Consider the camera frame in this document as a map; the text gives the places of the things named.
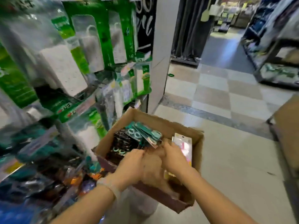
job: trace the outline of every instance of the hand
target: hand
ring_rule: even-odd
[[[131,152],[128,152],[119,163],[114,174],[112,174],[115,180],[120,182],[119,189],[121,191],[141,180],[143,174],[141,162],[143,154],[144,150],[140,149],[133,149]]]
[[[168,143],[167,139],[163,140],[162,146],[166,152],[166,156],[162,158],[162,164],[166,170],[175,176],[190,168],[186,157],[175,143]]]

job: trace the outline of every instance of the right hand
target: right hand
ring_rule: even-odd
[[[181,172],[191,168],[181,148],[175,143],[170,145],[167,140],[164,140],[162,146],[166,152],[166,156],[162,158],[162,163],[168,172],[178,176]]]

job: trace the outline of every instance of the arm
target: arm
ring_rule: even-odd
[[[137,183],[142,176],[143,153],[143,150],[137,149],[127,153],[116,171],[105,177],[106,182],[120,192]],[[98,224],[114,199],[115,196],[108,187],[99,185],[55,218],[51,224]]]
[[[256,224],[256,222],[226,196],[204,180],[192,168],[181,149],[174,143],[164,143],[163,165],[189,189],[212,224]]]

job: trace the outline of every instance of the checkered floor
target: checkered floor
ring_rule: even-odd
[[[294,94],[256,82],[253,75],[200,64],[170,64],[165,95],[173,102],[237,120],[263,124]]]

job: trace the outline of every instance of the gray floor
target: gray floor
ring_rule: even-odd
[[[203,54],[201,64],[226,68],[253,74],[254,68],[248,60],[238,39],[225,39],[210,36]]]

